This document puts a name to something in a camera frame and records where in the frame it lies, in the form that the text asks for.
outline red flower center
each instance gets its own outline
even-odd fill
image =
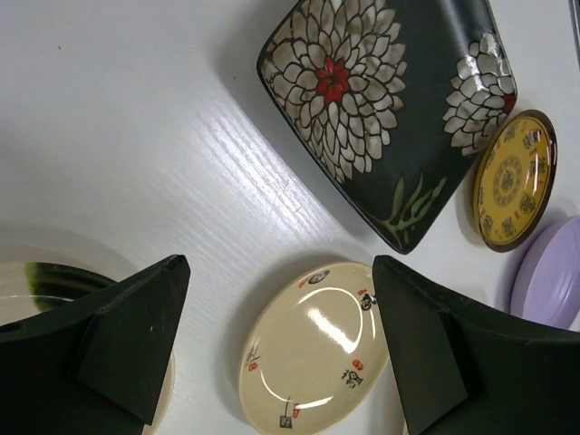
[[[343,100],[343,96],[351,90],[351,86],[348,84],[351,72],[344,68],[343,59],[335,62],[330,57],[327,57],[324,60],[324,68],[316,70],[315,73],[316,77],[318,77],[316,93],[324,96],[326,105],[331,102],[340,103]]]
[[[514,93],[507,93],[504,95],[504,111],[510,113],[516,105],[516,95]]]

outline flower design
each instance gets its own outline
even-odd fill
[[[483,150],[516,104],[516,84],[497,37],[487,33],[472,43],[469,54],[457,64],[451,80],[455,91],[443,120],[453,135],[451,146],[464,156]]]
[[[263,53],[262,76],[305,143],[342,183],[391,143],[407,64],[384,0],[305,0]]]

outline purple bowl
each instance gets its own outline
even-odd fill
[[[517,272],[510,313],[568,329],[580,311],[580,217],[546,228]]]

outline brown rim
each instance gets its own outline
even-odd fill
[[[548,134],[548,151],[550,157],[550,166],[552,170],[550,171],[550,175],[547,179],[546,189],[544,193],[544,197],[542,202],[540,203],[539,208],[537,209],[536,214],[532,218],[531,222],[527,226],[527,228],[518,235],[512,242],[506,244],[496,244],[491,242],[488,238],[485,237],[483,231],[481,231],[481,221],[479,220],[479,187],[481,186],[481,178],[485,171],[486,163],[488,162],[489,153],[495,147],[496,142],[498,141],[499,137],[503,134],[506,128],[511,125],[514,121],[517,121],[521,118],[534,118],[538,120],[545,128]],[[550,200],[550,196],[552,194],[552,187],[554,186],[554,179],[556,176],[556,164],[557,164],[557,143],[556,143],[556,131],[554,130],[554,125],[552,121],[541,111],[537,110],[527,110],[522,111],[517,116],[512,118],[509,122],[504,124],[501,130],[494,136],[493,140],[490,142],[488,149],[485,151],[481,161],[479,162],[478,172],[475,178],[475,184],[473,189],[473,216],[475,218],[476,228],[478,229],[479,235],[481,239],[484,241],[487,247],[496,251],[496,252],[508,252],[517,247],[519,247],[524,241],[530,237],[530,235],[534,232],[539,223],[540,219],[544,216],[544,212],[546,211],[547,203]]]

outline yellow plate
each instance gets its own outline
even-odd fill
[[[239,397],[260,433],[312,435],[354,410],[388,359],[371,268],[334,263],[296,279],[257,319]]]
[[[524,111],[496,136],[479,163],[476,226],[488,247],[506,252],[534,231],[556,174],[556,135],[541,111]]]

